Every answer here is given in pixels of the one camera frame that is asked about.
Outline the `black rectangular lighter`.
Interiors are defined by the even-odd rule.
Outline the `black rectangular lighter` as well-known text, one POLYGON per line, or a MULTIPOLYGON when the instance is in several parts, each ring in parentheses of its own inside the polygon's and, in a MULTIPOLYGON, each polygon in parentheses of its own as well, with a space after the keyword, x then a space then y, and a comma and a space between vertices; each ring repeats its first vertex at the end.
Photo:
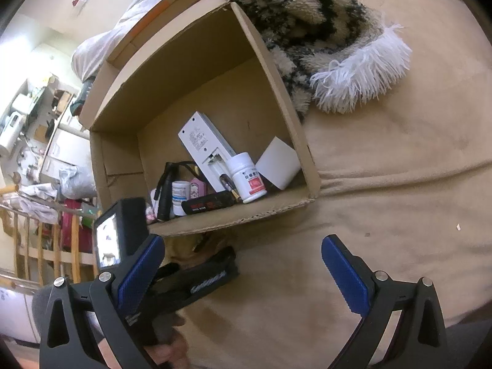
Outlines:
POLYGON ((182 202, 181 206, 187 215, 210 212, 232 207, 236 199, 229 191, 221 191, 206 196, 190 198, 182 202))

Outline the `leopard fur blanket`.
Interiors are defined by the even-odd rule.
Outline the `leopard fur blanket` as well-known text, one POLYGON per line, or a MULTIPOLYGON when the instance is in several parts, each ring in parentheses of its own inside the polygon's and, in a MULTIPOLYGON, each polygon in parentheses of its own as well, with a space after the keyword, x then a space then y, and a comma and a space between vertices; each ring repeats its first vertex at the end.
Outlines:
POLYGON ((294 109, 351 113, 410 68, 410 47, 358 0, 232 0, 258 30, 294 109))

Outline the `wooden chair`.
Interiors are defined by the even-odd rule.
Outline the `wooden chair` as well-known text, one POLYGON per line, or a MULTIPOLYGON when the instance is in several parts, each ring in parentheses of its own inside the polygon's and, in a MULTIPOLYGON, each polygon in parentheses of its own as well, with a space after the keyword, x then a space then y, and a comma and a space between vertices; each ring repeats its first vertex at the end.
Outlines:
POLYGON ((25 193, 18 184, 1 188, 1 229, 13 240, 13 276, 40 286, 51 277, 73 282, 97 274, 95 231, 100 210, 83 202, 70 208, 49 197, 25 193))

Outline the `white remote control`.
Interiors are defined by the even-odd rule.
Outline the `white remote control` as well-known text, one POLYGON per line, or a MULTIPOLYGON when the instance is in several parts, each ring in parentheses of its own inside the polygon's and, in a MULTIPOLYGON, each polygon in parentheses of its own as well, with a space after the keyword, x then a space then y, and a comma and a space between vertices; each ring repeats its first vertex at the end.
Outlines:
POLYGON ((236 152, 218 128, 205 114, 195 112, 179 130, 178 137, 213 190, 224 191, 219 178, 230 175, 225 162, 236 152))

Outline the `white blue-label medicine bottle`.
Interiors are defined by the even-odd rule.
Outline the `white blue-label medicine bottle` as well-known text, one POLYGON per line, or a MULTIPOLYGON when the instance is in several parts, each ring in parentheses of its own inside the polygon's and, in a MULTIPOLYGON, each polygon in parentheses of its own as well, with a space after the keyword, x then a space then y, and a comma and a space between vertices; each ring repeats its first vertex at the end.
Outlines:
POLYGON ((174 216, 186 216, 182 203, 190 199, 190 182, 174 181, 172 182, 172 205, 174 216))

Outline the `brown cardboard box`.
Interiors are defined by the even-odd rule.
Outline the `brown cardboard box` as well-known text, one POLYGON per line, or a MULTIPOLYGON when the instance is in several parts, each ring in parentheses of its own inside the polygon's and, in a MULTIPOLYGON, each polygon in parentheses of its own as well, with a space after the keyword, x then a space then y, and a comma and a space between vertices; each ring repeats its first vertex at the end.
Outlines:
POLYGON ((80 114, 90 132, 103 208, 149 196, 167 162, 189 159, 180 141, 193 114, 210 119, 233 150, 259 158, 279 138, 301 171, 285 190, 153 225, 162 236, 228 228, 300 208, 320 178, 300 119, 259 32, 231 0, 161 0, 98 71, 80 114))

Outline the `pink perfume bottle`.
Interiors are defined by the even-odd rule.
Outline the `pink perfume bottle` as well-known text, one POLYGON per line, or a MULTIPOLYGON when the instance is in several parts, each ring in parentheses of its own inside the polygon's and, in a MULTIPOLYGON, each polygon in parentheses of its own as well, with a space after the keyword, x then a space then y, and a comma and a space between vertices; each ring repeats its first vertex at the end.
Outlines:
POLYGON ((190 181, 190 193, 189 196, 191 199, 199 198, 202 196, 206 196, 208 194, 208 185, 207 182, 204 182, 196 177, 194 177, 190 181))

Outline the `white red-label medicine bottle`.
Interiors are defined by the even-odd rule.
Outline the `white red-label medicine bottle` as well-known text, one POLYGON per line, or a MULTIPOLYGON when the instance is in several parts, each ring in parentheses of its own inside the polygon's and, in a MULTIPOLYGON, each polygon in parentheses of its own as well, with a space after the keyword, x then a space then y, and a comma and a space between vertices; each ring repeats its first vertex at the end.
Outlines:
POLYGON ((267 194, 265 184, 248 153, 230 157, 226 166, 244 204, 267 194))

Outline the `white charger plug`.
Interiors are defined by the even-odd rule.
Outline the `white charger plug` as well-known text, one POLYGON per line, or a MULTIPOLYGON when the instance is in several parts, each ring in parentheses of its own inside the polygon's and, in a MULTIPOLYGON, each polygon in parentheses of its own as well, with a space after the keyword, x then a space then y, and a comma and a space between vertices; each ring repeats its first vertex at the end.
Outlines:
POLYGON ((300 159, 294 148, 278 137, 271 141, 255 167, 279 190, 285 190, 301 170, 300 159))

